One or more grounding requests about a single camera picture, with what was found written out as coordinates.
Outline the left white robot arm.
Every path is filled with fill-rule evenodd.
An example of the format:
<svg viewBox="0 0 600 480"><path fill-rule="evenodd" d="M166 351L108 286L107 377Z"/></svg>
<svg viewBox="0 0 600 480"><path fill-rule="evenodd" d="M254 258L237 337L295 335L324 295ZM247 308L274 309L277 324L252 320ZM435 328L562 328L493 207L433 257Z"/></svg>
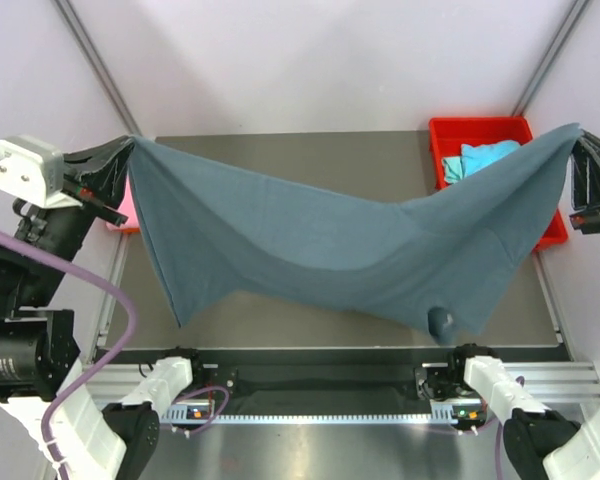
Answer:
<svg viewBox="0 0 600 480"><path fill-rule="evenodd" d="M50 302L73 275L119 303L117 287L74 258L94 221L119 225L129 137L76 153L28 136L0 140L0 190L14 199L13 235L0 232L0 407L37 442L62 479L137 479L154 454L160 419L207 374L191 350L162 353L123 399L99 407L87 389L74 314Z"/></svg>

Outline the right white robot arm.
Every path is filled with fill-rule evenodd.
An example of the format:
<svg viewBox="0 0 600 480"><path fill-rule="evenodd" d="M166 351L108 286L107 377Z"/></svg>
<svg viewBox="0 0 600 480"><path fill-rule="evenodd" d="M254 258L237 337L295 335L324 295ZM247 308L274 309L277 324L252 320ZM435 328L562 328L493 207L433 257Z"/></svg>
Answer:
<svg viewBox="0 0 600 480"><path fill-rule="evenodd" d="M600 138L583 132L571 155L571 224L600 234ZM454 393L476 392L491 408L499 422L495 453L507 455L520 478L600 479L600 404L584 423L569 420L530 395L493 349L476 344L455 348L446 374Z"/></svg>

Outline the slate blue t shirt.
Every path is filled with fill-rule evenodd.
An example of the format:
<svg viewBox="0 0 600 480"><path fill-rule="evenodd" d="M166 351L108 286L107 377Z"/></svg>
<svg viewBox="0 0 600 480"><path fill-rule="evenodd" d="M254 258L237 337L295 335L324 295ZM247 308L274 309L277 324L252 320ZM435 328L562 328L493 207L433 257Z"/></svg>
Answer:
<svg viewBox="0 0 600 480"><path fill-rule="evenodd" d="M481 333L554 217L582 137L555 128L435 194L378 202L135 138L129 183L180 325L235 291Z"/></svg>

